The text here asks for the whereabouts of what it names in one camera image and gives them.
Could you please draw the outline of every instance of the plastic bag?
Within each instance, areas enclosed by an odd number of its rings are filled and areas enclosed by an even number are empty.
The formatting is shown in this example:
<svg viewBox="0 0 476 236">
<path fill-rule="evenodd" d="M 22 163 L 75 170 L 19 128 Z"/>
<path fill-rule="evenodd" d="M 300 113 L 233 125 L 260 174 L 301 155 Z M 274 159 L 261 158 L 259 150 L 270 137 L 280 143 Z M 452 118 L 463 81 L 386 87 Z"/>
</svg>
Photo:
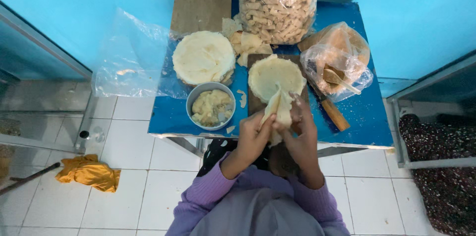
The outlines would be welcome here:
<svg viewBox="0 0 476 236">
<path fill-rule="evenodd" d="M 295 44 L 314 22 L 317 0 L 239 0 L 245 31 L 264 43 Z"/>
<path fill-rule="evenodd" d="M 359 90 L 370 86 L 374 75 L 367 68 L 370 49 L 358 32 L 345 22 L 332 24 L 298 44 L 301 64 L 309 79 L 332 102 L 344 100 L 353 92 L 322 79 L 325 68 Z"/>
<path fill-rule="evenodd" d="M 94 96 L 155 97 L 187 99 L 194 88 L 175 73 L 172 54 L 188 34 L 146 24 L 117 9 L 111 34 L 102 43 L 99 64 L 93 73 Z"/>
</svg>

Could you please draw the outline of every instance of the white tile floor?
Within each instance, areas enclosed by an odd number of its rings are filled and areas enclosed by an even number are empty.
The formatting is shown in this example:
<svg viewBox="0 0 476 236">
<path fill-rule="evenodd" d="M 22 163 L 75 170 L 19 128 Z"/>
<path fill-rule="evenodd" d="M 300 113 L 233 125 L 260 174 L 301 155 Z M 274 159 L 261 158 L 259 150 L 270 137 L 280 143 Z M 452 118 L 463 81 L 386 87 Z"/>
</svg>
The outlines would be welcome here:
<svg viewBox="0 0 476 236">
<path fill-rule="evenodd" d="M 102 112 L 95 113 L 93 122 L 106 138 L 88 142 L 87 153 L 122 169 L 118 191 L 102 193 L 79 183 L 61 184 L 54 178 L 58 168 L 0 197 L 1 236 L 165 234 L 200 160 L 169 140 L 147 134 L 150 102 L 138 101 L 141 106 L 135 107 L 133 100 L 107 98 L 101 103 Z M 29 175 L 72 156 L 21 149 L 10 173 Z M 25 157 L 29 164 L 21 162 Z M 396 166 L 395 154 L 365 150 L 319 162 L 352 234 L 439 235 L 429 225 L 410 172 Z"/>
</svg>

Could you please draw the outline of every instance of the sleeve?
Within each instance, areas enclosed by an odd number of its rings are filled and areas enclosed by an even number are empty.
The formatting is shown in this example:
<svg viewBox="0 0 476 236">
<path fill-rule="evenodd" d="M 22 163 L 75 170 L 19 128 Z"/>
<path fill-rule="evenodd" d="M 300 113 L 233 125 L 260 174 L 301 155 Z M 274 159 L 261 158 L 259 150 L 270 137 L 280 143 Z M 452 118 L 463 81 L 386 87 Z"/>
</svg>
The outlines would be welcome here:
<svg viewBox="0 0 476 236">
<path fill-rule="evenodd" d="M 327 181 L 320 189 L 309 189 L 297 177 L 291 176 L 289 183 L 294 190 L 294 201 L 307 213 L 312 215 L 326 230 L 337 230 L 344 235 L 350 235 L 342 214 L 337 210 L 336 198 L 327 187 Z"/>
<path fill-rule="evenodd" d="M 221 172 L 220 164 L 228 157 L 227 152 L 206 175 L 196 177 L 192 185 L 182 193 L 182 201 L 174 209 L 174 221 L 167 236 L 189 235 L 199 221 L 208 214 L 235 184 Z"/>
</svg>

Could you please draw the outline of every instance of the wooden plank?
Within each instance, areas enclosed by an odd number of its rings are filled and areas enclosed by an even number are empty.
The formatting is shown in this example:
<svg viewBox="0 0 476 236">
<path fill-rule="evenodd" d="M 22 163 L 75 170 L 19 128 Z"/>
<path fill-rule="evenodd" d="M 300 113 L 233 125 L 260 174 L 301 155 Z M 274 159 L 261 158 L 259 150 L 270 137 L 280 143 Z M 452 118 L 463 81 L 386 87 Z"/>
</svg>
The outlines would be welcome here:
<svg viewBox="0 0 476 236">
<path fill-rule="evenodd" d="M 248 68 L 251 68 L 251 66 L 258 60 L 261 60 L 263 58 L 268 57 L 268 54 L 251 54 L 248 56 Z M 299 56 L 298 55 L 289 55 L 289 54 L 278 54 L 278 58 L 283 58 L 287 60 L 291 60 L 293 63 L 299 66 L 299 69 L 301 70 L 302 76 L 305 78 L 306 75 L 302 69 L 301 62 L 299 61 Z M 306 101 L 307 104 L 309 104 L 309 94 L 307 92 L 307 86 L 304 87 L 301 93 L 301 97 Z M 256 97 L 251 89 L 248 86 L 248 116 L 253 115 L 255 112 L 258 112 L 260 110 L 263 110 L 266 107 L 266 104 L 261 103 L 261 100 L 259 100 L 258 97 Z"/>
<path fill-rule="evenodd" d="M 170 29 L 220 32 L 222 18 L 231 18 L 231 0 L 175 0 Z"/>
</svg>

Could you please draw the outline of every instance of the spoon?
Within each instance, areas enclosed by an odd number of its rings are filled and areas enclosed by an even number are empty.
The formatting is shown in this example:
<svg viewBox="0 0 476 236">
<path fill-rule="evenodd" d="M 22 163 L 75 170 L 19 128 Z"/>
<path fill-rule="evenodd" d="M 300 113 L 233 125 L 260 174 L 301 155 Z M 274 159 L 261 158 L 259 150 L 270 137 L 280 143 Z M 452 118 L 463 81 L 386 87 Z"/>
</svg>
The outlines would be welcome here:
<svg viewBox="0 0 476 236">
<path fill-rule="evenodd" d="M 331 82 L 331 83 L 336 83 L 336 84 L 339 84 L 339 85 L 342 85 L 343 87 L 347 88 L 347 90 L 349 91 L 352 91 L 356 94 L 360 94 L 361 92 L 359 91 L 359 89 L 353 87 L 352 85 L 348 84 L 347 82 L 345 81 L 342 81 L 342 79 L 335 73 L 333 72 L 332 70 L 328 69 L 328 68 L 325 68 L 324 69 L 324 75 L 323 75 L 323 79 L 327 82 Z"/>
</svg>

